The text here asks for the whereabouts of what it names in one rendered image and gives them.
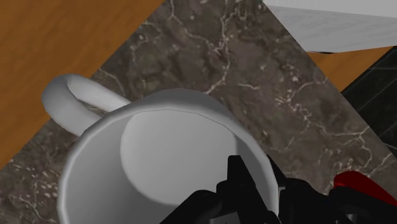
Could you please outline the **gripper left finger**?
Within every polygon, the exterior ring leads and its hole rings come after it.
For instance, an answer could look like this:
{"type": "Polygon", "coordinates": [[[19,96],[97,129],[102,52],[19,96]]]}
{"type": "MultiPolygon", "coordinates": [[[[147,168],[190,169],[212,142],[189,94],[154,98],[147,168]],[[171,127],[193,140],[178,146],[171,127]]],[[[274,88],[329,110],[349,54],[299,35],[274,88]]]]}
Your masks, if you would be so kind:
{"type": "Polygon", "coordinates": [[[210,224],[232,213],[237,214],[240,224],[280,224],[239,155],[228,157],[227,179],[216,185],[215,192],[193,192],[160,224],[210,224]]]}

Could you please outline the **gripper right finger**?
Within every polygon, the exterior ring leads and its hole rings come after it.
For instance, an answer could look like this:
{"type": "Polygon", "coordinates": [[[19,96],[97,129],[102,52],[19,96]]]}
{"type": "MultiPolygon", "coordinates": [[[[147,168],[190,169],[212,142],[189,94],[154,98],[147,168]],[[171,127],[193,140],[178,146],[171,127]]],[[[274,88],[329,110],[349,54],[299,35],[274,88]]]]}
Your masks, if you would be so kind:
{"type": "Polygon", "coordinates": [[[281,224],[397,224],[397,207],[349,187],[324,195],[308,182],[288,178],[270,162],[279,185],[281,224]]]}

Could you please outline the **white mug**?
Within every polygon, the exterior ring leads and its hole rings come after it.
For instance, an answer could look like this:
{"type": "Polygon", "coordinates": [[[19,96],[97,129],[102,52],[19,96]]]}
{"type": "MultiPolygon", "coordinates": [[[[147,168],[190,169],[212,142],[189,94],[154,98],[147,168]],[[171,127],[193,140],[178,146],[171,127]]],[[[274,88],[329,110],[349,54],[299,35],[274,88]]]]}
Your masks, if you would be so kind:
{"type": "Polygon", "coordinates": [[[230,155],[242,157],[267,208],[279,210],[268,156],[209,95],[175,88],[131,102],[64,74],[41,100],[78,136],[59,182],[60,224],[159,224],[194,191],[215,190],[230,155]]]}

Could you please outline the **red rounded object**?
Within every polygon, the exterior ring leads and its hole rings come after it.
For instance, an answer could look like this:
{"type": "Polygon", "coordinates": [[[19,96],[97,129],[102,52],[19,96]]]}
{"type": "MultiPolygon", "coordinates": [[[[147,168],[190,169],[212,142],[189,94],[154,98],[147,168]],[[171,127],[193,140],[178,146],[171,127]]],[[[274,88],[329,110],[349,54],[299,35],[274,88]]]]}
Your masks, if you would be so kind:
{"type": "Polygon", "coordinates": [[[376,182],[358,171],[345,171],[333,179],[333,187],[349,187],[397,207],[397,200],[376,182]]]}

